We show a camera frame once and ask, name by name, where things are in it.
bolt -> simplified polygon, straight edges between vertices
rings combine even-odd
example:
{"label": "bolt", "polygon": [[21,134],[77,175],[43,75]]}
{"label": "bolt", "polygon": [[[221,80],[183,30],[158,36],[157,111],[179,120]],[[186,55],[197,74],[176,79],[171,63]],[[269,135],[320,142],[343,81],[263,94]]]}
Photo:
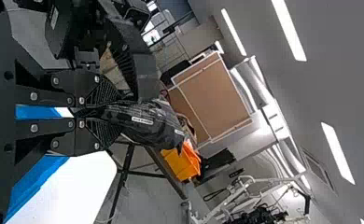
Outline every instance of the bolt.
{"label": "bolt", "polygon": [[55,77],[55,78],[53,79],[53,84],[54,84],[54,85],[58,85],[58,84],[60,84],[60,80],[59,80],[57,77]]}
{"label": "bolt", "polygon": [[84,121],[83,121],[83,120],[81,120],[81,121],[79,122],[79,128],[84,128]]}
{"label": "bolt", "polygon": [[31,125],[31,133],[37,133],[37,131],[39,131],[37,124]]}
{"label": "bolt", "polygon": [[30,98],[32,101],[36,101],[37,100],[37,93],[36,92],[31,92]]}
{"label": "bolt", "polygon": [[59,141],[53,141],[51,145],[53,146],[53,148],[57,148],[60,145],[60,143]]}
{"label": "bolt", "polygon": [[80,97],[80,98],[79,98],[79,103],[80,103],[81,105],[84,105],[84,98],[83,98],[83,97]]}

blue panel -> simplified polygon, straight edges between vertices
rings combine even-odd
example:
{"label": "blue panel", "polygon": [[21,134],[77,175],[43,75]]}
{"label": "blue panel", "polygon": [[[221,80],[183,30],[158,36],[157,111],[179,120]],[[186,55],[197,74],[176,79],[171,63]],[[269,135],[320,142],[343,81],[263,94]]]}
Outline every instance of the blue panel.
{"label": "blue panel", "polygon": [[[54,119],[60,115],[54,108],[19,105],[16,107],[16,119]],[[66,161],[67,157],[48,157],[40,160],[14,187],[11,192],[7,222],[13,217],[41,188],[41,186]]]}

black machinery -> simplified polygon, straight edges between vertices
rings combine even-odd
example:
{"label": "black machinery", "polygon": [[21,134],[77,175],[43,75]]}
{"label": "black machinery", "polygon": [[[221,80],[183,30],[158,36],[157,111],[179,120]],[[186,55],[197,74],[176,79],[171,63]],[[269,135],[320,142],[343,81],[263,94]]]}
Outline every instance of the black machinery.
{"label": "black machinery", "polygon": [[[0,224],[12,187],[47,153],[81,156],[107,150],[124,132],[149,147],[171,149],[183,141],[174,111],[157,99],[155,59],[138,30],[144,16],[136,21],[135,14],[123,12],[122,17],[110,0],[15,2],[48,13],[50,49],[56,58],[68,59],[71,68],[43,69],[13,39],[0,0]],[[124,20],[126,15],[133,19]],[[99,58],[109,44],[133,94],[123,94],[99,74]],[[15,120],[16,105],[73,108],[75,117]],[[136,109],[143,113],[135,115]],[[154,132],[163,134],[168,145],[147,139]]]}
{"label": "black machinery", "polygon": [[[303,193],[301,190],[296,189],[294,187],[289,187],[288,190],[295,190],[298,194],[300,194],[304,200],[304,217],[298,217],[296,219],[305,219],[306,216],[310,214],[310,202],[311,196]],[[246,212],[240,214],[232,214],[231,218],[226,221],[224,224],[276,224],[280,221],[286,222],[287,216],[289,216],[288,212],[279,212],[274,213],[276,208],[274,209],[272,206],[268,206],[266,203],[262,203],[256,206],[255,210],[250,212],[249,214]]]}

wooden panel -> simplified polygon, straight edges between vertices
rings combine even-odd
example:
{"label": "wooden panel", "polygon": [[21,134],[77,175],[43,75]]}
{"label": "wooden panel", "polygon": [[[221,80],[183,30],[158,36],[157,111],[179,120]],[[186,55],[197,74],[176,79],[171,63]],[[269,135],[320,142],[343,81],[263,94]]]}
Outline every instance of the wooden panel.
{"label": "wooden panel", "polygon": [[179,86],[212,138],[249,119],[222,61]]}
{"label": "wooden panel", "polygon": [[188,78],[188,77],[194,75],[195,73],[199,72],[200,70],[204,69],[206,66],[213,63],[217,59],[220,59],[219,54],[217,52],[213,53],[210,56],[203,59],[201,62],[192,65],[187,70],[182,71],[181,73],[179,73],[178,75],[173,77],[172,81],[174,82],[174,84],[177,85],[178,83],[185,80],[186,78]]}
{"label": "wooden panel", "polygon": [[197,134],[198,144],[205,142],[209,139],[209,135],[206,133],[204,127],[194,115],[193,110],[190,108],[185,97],[182,95],[179,89],[173,89],[169,92],[171,99],[171,106],[176,113],[184,114],[190,120],[194,130]]}

metal frame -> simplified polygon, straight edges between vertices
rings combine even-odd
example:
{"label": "metal frame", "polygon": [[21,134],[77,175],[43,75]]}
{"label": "metal frame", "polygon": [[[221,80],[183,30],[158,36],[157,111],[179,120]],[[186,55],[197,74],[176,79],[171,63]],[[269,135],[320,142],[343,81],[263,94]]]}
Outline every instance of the metal frame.
{"label": "metal frame", "polygon": [[[179,196],[182,200],[186,200],[188,198],[185,191],[182,190],[181,184],[178,182],[175,174],[171,170],[171,167],[162,158],[162,155],[160,154],[160,151],[158,149],[136,144],[133,142],[116,141],[115,143],[128,145],[128,148],[127,148],[126,157],[124,159],[124,163],[123,163],[122,167],[119,167],[118,162],[116,162],[115,158],[113,158],[112,151],[110,151],[110,150],[106,151],[108,153],[108,155],[111,158],[113,158],[113,160],[115,161],[115,164],[118,166],[118,171],[121,174],[121,176],[119,178],[119,182],[118,182],[118,188],[116,190],[116,194],[115,194],[115,197],[112,202],[111,210],[109,213],[109,221],[107,222],[107,224],[111,224],[113,221],[112,217],[115,215],[116,207],[118,206],[118,201],[119,201],[119,196],[120,196],[121,190],[126,187],[126,182],[128,180],[129,175],[139,175],[139,176],[144,176],[144,177],[168,179],[168,181],[171,183],[171,185],[173,186],[175,191],[179,194]],[[136,172],[136,171],[131,170],[131,164],[132,164],[132,160],[133,160],[133,154],[135,151],[135,147],[143,147],[147,151],[149,156],[154,160],[154,162],[159,166],[159,169],[164,173],[164,175],[151,174],[151,173],[145,173],[145,172]]]}
{"label": "metal frame", "polygon": [[[242,195],[243,193],[246,194],[246,196],[248,198],[258,198],[258,196],[253,196],[249,193],[249,191],[247,190],[247,188],[249,186],[251,186],[254,183],[258,183],[258,182],[270,182],[270,183],[289,183],[289,182],[293,182],[293,181],[297,181],[299,178],[301,177],[301,175],[296,175],[292,178],[262,178],[262,179],[255,179],[253,176],[251,175],[240,175],[237,179],[237,183],[238,183],[238,188],[234,189],[233,192],[231,192],[231,195],[229,197],[227,197],[222,203],[220,203],[217,207],[215,207],[213,210],[211,210],[209,213],[207,213],[204,217],[197,217],[196,214],[194,214],[194,212],[191,210],[190,207],[190,218],[193,221],[194,224],[206,224],[208,223],[211,218],[213,218],[215,215],[219,214],[219,213],[223,213],[224,217],[228,217],[231,213],[238,211],[238,209],[236,209],[237,207],[235,207],[234,209],[232,209],[231,211],[228,210],[227,205],[229,205],[230,203],[232,203],[235,199],[237,199],[240,195]],[[241,204],[241,206],[238,206],[239,209],[243,208],[243,205],[250,205],[251,202],[249,202],[249,204]]]}
{"label": "metal frame", "polygon": [[[208,134],[208,136],[209,136],[208,140],[207,140],[207,141],[205,141],[204,143],[201,143],[201,145],[198,147],[198,149],[200,149],[200,148],[202,148],[202,147],[205,147],[205,146],[206,146],[206,145],[208,145],[208,144],[214,144],[214,143],[216,143],[216,142],[218,142],[218,141],[220,141],[220,140],[222,140],[222,139],[224,139],[224,138],[226,138],[226,137],[228,137],[228,136],[232,135],[233,133],[236,133],[236,132],[238,132],[238,131],[242,130],[243,128],[245,128],[245,127],[247,127],[247,126],[249,126],[249,125],[251,125],[251,124],[252,124],[252,118],[251,118],[252,113],[250,113],[250,110],[249,110],[248,106],[244,103],[243,95],[242,95],[242,94],[238,91],[238,88],[237,88],[236,84],[234,83],[234,80],[233,80],[233,79],[232,79],[232,77],[231,77],[231,73],[230,73],[230,71],[227,69],[227,66],[226,66],[225,62],[223,62],[222,57],[220,56],[220,53],[219,53],[219,52],[217,52],[217,51],[216,51],[216,52],[213,52],[213,53],[209,54],[206,58],[209,58],[209,57],[211,57],[211,56],[212,56],[212,55],[214,55],[214,54],[217,54],[219,58],[218,58],[218,59],[216,59],[216,60],[214,60],[214,61],[213,61],[213,62],[211,62],[210,64],[208,64],[206,67],[204,67],[204,68],[203,68],[203,69],[201,69],[200,71],[197,71],[197,72],[196,72],[196,73],[194,73],[193,75],[191,75],[191,76],[189,76],[189,77],[185,78],[184,80],[182,80],[182,81],[180,81],[180,82],[178,82],[178,83],[175,83],[175,79],[176,79],[177,77],[179,77],[179,76],[182,76],[182,75],[183,75],[186,71],[188,71],[191,67],[189,67],[189,68],[187,68],[187,69],[183,70],[182,72],[178,73],[177,75],[173,76],[173,77],[171,78],[171,80],[172,80],[172,82],[174,83],[174,86],[173,86],[172,88],[170,88],[170,89],[169,89],[169,91],[171,91],[171,90],[173,90],[173,89],[179,89],[179,91],[181,92],[182,96],[185,98],[186,102],[187,102],[187,103],[188,103],[188,105],[190,106],[190,109],[193,111],[194,115],[196,116],[197,120],[198,120],[198,121],[202,124],[202,126],[203,126],[203,128],[204,128],[205,132],[206,132],[206,133]],[[188,98],[186,97],[185,93],[182,91],[182,89],[180,88],[180,86],[181,86],[182,84],[184,84],[185,82],[187,82],[187,81],[191,80],[192,78],[194,78],[194,77],[198,76],[198,75],[199,75],[202,71],[206,70],[208,67],[210,67],[210,66],[212,66],[212,65],[214,65],[215,63],[218,63],[218,62],[222,62],[223,67],[226,69],[226,71],[227,71],[227,73],[228,73],[228,77],[229,77],[229,79],[231,80],[231,83],[232,83],[233,87],[235,88],[235,90],[236,90],[237,94],[240,96],[240,100],[241,100],[241,102],[243,103],[243,105],[244,105],[244,107],[245,107],[245,110],[246,110],[247,115],[249,116],[249,118],[248,118],[248,119],[245,119],[244,121],[241,121],[240,123],[238,123],[238,124],[236,124],[236,125],[234,125],[233,127],[229,128],[228,130],[226,130],[225,132],[223,132],[223,133],[219,134],[218,136],[211,136],[211,135],[209,134],[209,132],[205,129],[205,126],[203,125],[203,122],[200,120],[200,118],[199,118],[199,116],[197,115],[196,111],[195,111],[195,110],[194,110],[194,108],[191,106],[191,104],[190,104],[190,102],[189,102]],[[246,125],[244,125],[244,126],[239,127],[241,124],[244,124],[244,123],[246,123],[246,122],[249,122],[249,123],[247,123],[247,124],[246,124]]]}

